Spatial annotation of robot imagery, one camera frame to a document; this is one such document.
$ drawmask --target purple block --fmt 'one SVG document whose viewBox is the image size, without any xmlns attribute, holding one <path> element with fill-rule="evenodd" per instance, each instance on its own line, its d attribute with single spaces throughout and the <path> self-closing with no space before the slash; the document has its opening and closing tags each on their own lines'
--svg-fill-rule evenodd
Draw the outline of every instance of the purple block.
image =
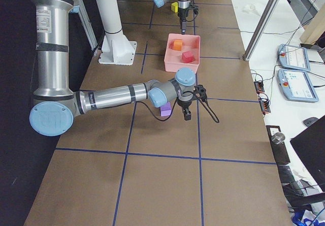
<svg viewBox="0 0 325 226">
<path fill-rule="evenodd" d="M 160 107 L 160 115 L 161 115 L 161 117 L 169 116 L 169 115 L 171 115 L 171 113 L 172 113 L 172 107 L 171 107 L 170 102 L 168 102 L 165 105 L 162 105 Z"/>
</svg>

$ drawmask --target black monitor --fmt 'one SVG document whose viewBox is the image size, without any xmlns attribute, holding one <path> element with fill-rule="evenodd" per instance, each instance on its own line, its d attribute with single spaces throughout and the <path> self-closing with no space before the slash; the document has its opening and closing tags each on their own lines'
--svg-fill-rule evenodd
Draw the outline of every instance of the black monitor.
<svg viewBox="0 0 325 226">
<path fill-rule="evenodd" d="M 290 142 L 306 169 L 325 191 L 325 116 Z"/>
</svg>

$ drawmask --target pink plastic container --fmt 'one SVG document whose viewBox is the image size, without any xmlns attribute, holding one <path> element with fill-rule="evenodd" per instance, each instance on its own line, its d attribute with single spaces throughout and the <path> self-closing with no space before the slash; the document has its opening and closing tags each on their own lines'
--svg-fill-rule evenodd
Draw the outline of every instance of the pink plastic container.
<svg viewBox="0 0 325 226">
<path fill-rule="evenodd" d="M 181 51 L 173 50 L 175 39 L 181 39 L 183 41 Z M 187 51 L 193 53 L 193 62 L 184 63 L 182 61 L 182 53 Z M 167 72 L 177 72 L 182 67 L 188 67 L 196 73 L 200 65 L 200 36 L 169 34 L 164 61 Z"/>
</svg>

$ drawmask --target blue and white device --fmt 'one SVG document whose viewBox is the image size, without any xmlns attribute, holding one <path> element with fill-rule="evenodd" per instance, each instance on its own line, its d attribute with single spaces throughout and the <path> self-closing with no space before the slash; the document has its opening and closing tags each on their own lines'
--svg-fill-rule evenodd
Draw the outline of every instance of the blue and white device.
<svg viewBox="0 0 325 226">
<path fill-rule="evenodd" d="M 279 85 L 289 101 L 316 103 L 319 101 L 316 91 L 306 71 L 278 71 Z"/>
<path fill-rule="evenodd" d="M 310 71 L 307 49 L 281 44 L 278 48 L 280 64 L 285 69 Z"/>
</svg>

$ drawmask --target white table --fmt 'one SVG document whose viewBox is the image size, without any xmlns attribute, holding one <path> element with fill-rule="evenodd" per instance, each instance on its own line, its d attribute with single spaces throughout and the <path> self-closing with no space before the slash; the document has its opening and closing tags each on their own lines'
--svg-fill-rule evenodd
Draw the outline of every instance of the white table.
<svg viewBox="0 0 325 226">
<path fill-rule="evenodd" d="M 248 32 L 254 32 L 268 0 L 232 0 L 232 2 L 238 26 L 241 31 L 242 41 L 246 49 L 253 35 L 253 33 Z M 299 25 L 300 22 L 287 0 L 280 0 L 264 32 L 284 33 L 297 29 Z M 299 28 L 290 44 L 298 46 L 299 43 L 301 43 L 299 37 L 303 32 L 304 29 L 302 27 Z M 273 76 L 274 67 L 277 64 L 277 48 L 280 44 L 287 43 L 292 34 L 293 33 L 282 35 L 263 34 L 249 60 L 251 70 L 262 75 L 264 79 L 271 78 Z M 322 61 L 315 52 L 310 52 L 309 57 L 310 60 Z M 325 76 L 325 65 L 311 63 L 311 72 Z M 311 74 L 309 74 L 309 77 L 313 85 L 325 84 L 324 79 L 315 77 Z M 304 179 L 311 184 L 316 184 L 292 148 L 290 139 L 306 129 L 302 123 L 303 120 L 309 117 L 321 118 L 325 115 L 325 87 L 316 89 L 316 93 L 319 97 L 319 102 L 317 103 L 302 103 L 286 100 L 278 85 L 276 76 L 273 81 L 265 81 L 264 88 L 266 94 L 271 99 L 271 113 L 265 116 L 265 125 L 280 126 L 281 131 L 285 134 L 286 139 L 284 142 L 291 161 L 290 168 L 294 178 L 296 180 Z"/>
</svg>

